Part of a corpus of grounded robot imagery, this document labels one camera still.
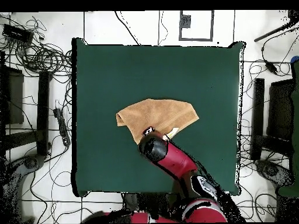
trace towel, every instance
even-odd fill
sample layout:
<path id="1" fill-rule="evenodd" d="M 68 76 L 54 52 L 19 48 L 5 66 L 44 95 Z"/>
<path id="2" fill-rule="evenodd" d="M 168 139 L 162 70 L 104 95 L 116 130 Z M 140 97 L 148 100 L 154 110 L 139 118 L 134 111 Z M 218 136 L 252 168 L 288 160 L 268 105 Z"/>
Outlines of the towel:
<path id="1" fill-rule="evenodd" d="M 130 105 L 116 114 L 117 126 L 126 125 L 136 144 L 139 144 L 142 132 L 149 126 L 162 134 L 178 128 L 178 133 L 198 119 L 190 103 L 177 100 L 147 99 Z"/>

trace wire bundle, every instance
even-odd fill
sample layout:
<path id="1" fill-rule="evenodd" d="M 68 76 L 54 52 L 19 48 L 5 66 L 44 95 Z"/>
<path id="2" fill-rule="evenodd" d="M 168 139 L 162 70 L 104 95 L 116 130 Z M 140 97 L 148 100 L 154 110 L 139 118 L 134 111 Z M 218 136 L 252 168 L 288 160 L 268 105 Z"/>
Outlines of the wire bundle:
<path id="1" fill-rule="evenodd" d="M 243 92 L 244 94 L 243 95 L 247 95 L 247 97 L 249 97 L 250 99 L 252 99 L 252 97 L 248 94 L 248 92 L 250 91 L 251 87 L 252 87 L 252 84 L 253 84 L 253 81 L 255 80 L 255 78 L 257 78 L 262 72 L 264 71 L 267 71 L 269 70 L 269 68 L 267 67 L 267 62 L 264 58 L 264 49 L 265 49 L 265 44 L 275 38 L 275 37 L 278 37 L 278 36 L 281 36 L 282 34 L 285 34 L 287 32 L 293 32 L 294 30 L 298 30 L 299 27 L 296 27 L 296 28 L 293 28 L 291 30 L 288 30 L 288 31 L 285 31 L 277 36 L 273 36 L 271 37 L 270 39 L 266 40 L 263 47 L 262 47 L 262 58 L 263 59 L 258 59 L 254 62 L 251 63 L 250 67 L 249 67 L 249 74 L 250 74 L 250 77 L 251 77 L 251 81 L 250 83 L 248 84 L 246 90 Z M 277 70 L 275 73 L 273 71 L 270 71 L 270 72 L 273 72 L 274 74 L 276 74 L 277 76 L 291 76 L 291 74 L 289 74 L 290 72 L 290 63 L 289 62 L 285 62 L 284 60 L 286 59 L 286 57 L 288 56 L 288 54 L 290 53 L 291 51 L 291 48 L 293 47 L 293 45 L 295 44 L 295 42 L 297 41 L 299 35 L 295 38 L 294 42 L 292 43 L 290 49 L 288 50 L 286 56 L 283 58 L 283 60 L 281 62 L 272 62 L 273 66 L 276 67 L 276 69 L 278 68 L 279 70 Z M 263 69 L 263 67 L 261 66 L 260 63 L 266 63 L 266 68 Z M 287 72 L 284 72 L 281 70 L 281 66 L 282 65 L 288 65 L 288 71 Z M 259 72 L 255 72 L 253 73 L 252 72 L 252 69 L 254 67 L 258 67 L 260 70 Z M 253 107 L 245 110 L 242 112 L 242 116 L 251 111 L 253 109 Z M 245 118 L 242 118 L 242 128 L 247 128 L 247 132 L 246 134 L 242 134 L 241 133 L 241 162 L 240 162 L 240 170 L 241 169 L 244 169 L 244 168 L 249 168 L 251 170 L 251 173 L 249 175 L 246 175 L 246 176 L 243 176 L 243 177 L 240 177 L 240 178 L 245 178 L 245 177 L 249 177 L 253 172 L 256 172 L 256 169 L 254 169 L 254 161 L 251 161 L 250 158 L 249 158 L 249 149 L 246 148 L 246 145 L 251 145 L 251 141 L 250 141 L 250 138 L 251 138 L 251 126 L 250 126 L 250 122 L 245 119 Z M 267 150 L 267 149 L 262 149 L 263 151 L 267 151 L 267 152 L 270 152 L 268 154 L 268 156 L 266 157 L 265 160 L 268 160 L 268 161 L 271 161 L 271 162 L 275 162 L 276 164 L 280 164 L 283 162 L 283 160 L 288 160 L 288 158 L 282 156 L 281 158 L 272 158 L 276 153 L 270 151 L 270 150 Z M 276 200 L 276 197 L 274 197 L 273 195 L 271 194 L 268 194 L 268 193 L 262 193 L 262 194 L 259 194 L 257 195 L 255 198 L 253 198 L 252 194 L 246 189 L 244 188 L 242 185 L 240 185 L 250 196 L 250 200 L 244 200 L 242 202 L 239 202 L 237 204 L 237 206 L 239 207 L 239 209 L 245 213 L 247 215 L 247 218 L 245 218 L 246 220 L 251 220 L 254 222 L 254 220 L 252 219 L 253 216 L 254 216 L 254 210 L 256 212 L 256 215 L 258 217 L 258 219 L 263 222 L 263 220 L 261 219 L 260 215 L 264 215 L 265 213 L 268 213 L 270 216 L 272 217 L 276 217 L 276 212 L 275 212 L 275 208 L 276 207 L 272 207 L 271 205 L 267 205 L 266 207 L 264 206 L 260 206 L 258 203 L 257 203 L 257 200 L 258 198 L 260 198 L 261 196 L 268 196 L 270 198 L 273 198 L 274 200 Z M 250 202 L 251 203 L 251 206 L 241 206 L 240 204 L 244 203 L 244 202 Z M 249 216 L 242 208 L 252 208 L 252 214 L 251 216 Z"/>

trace metal frame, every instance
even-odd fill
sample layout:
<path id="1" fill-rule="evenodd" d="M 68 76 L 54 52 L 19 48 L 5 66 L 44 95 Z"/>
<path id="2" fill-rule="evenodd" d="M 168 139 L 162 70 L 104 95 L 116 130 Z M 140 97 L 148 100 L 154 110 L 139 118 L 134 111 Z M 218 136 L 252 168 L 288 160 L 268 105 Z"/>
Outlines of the metal frame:
<path id="1" fill-rule="evenodd" d="M 8 78 L 3 77 L 5 70 L 5 53 L 1 52 L 0 62 L 0 218 L 2 223 L 24 223 L 22 218 L 22 187 L 24 178 L 44 165 L 50 145 L 48 143 L 48 100 L 49 72 L 39 73 L 39 98 L 37 105 L 37 131 L 26 131 L 5 135 L 5 119 L 8 114 L 8 99 L 4 87 Z M 36 142 L 37 154 L 25 156 L 6 164 L 6 150 Z"/>

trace green tabletop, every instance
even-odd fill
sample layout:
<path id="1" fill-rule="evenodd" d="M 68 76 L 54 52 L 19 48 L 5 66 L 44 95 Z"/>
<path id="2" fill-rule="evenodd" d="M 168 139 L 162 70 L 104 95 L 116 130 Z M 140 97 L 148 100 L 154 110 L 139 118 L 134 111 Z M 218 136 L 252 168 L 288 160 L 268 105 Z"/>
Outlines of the green tabletop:
<path id="1" fill-rule="evenodd" d="M 77 172 L 73 188 L 171 192 L 172 178 L 145 160 L 128 128 L 116 124 L 118 111 L 150 98 L 192 104 L 199 120 L 173 141 L 199 160 L 224 190 L 235 191 L 243 43 L 231 48 L 153 47 L 87 45 L 77 39 L 74 48 Z"/>

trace power cord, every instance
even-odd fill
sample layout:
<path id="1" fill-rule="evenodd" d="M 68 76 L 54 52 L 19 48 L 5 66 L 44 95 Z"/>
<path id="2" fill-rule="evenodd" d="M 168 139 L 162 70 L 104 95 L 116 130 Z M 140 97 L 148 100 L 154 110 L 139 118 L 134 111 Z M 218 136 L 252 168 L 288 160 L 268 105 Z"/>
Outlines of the power cord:
<path id="1" fill-rule="evenodd" d="M 124 25 L 124 27 L 128 30 L 129 34 L 130 34 L 131 37 L 134 39 L 134 41 L 136 42 L 136 44 L 140 46 L 141 44 L 140 44 L 140 43 L 136 40 L 136 38 L 132 35 L 130 29 L 126 26 L 126 24 L 124 24 L 124 22 L 119 18 L 119 16 L 117 15 L 116 11 L 115 11 L 114 13 L 115 13 L 117 19 L 118 19 L 118 20 Z"/>
<path id="2" fill-rule="evenodd" d="M 280 65 L 279 65 L 279 70 L 280 70 L 280 71 L 277 70 L 277 68 L 275 67 L 274 63 L 269 62 L 268 60 L 266 60 L 266 59 L 264 58 L 264 50 L 265 50 L 265 45 L 266 45 L 266 43 L 267 43 L 269 40 L 273 39 L 273 38 L 276 38 L 276 37 L 281 36 L 282 34 L 285 34 L 285 33 L 288 33 L 288 32 L 293 32 L 293 31 L 298 30 L 298 29 L 299 29 L 299 27 L 295 27 L 295 28 L 292 28 L 292 29 L 290 29 L 290 30 L 284 31 L 284 32 L 282 32 L 282 33 L 280 33 L 280 34 L 278 34 L 278 35 L 276 35 L 276 36 L 273 36 L 273 37 L 269 38 L 269 39 L 266 40 L 265 43 L 263 44 L 263 47 L 262 47 L 262 49 L 261 49 L 261 50 L 262 50 L 262 57 L 263 57 L 263 60 L 264 60 L 264 62 L 265 62 L 266 68 L 267 68 L 271 73 L 273 73 L 273 74 L 275 74 L 275 75 L 277 75 L 277 76 L 288 75 L 288 73 L 290 72 L 290 67 L 289 67 L 288 72 L 287 72 L 287 73 L 284 73 L 284 72 L 281 70 L 281 65 L 282 65 L 283 61 L 286 59 L 286 57 L 288 56 L 288 54 L 290 53 L 291 48 L 292 48 L 292 46 L 295 44 L 296 40 L 299 38 L 299 35 L 295 38 L 295 40 L 294 40 L 294 42 L 292 43 L 290 49 L 288 50 L 286 56 L 283 58 L 282 62 L 280 63 Z"/>

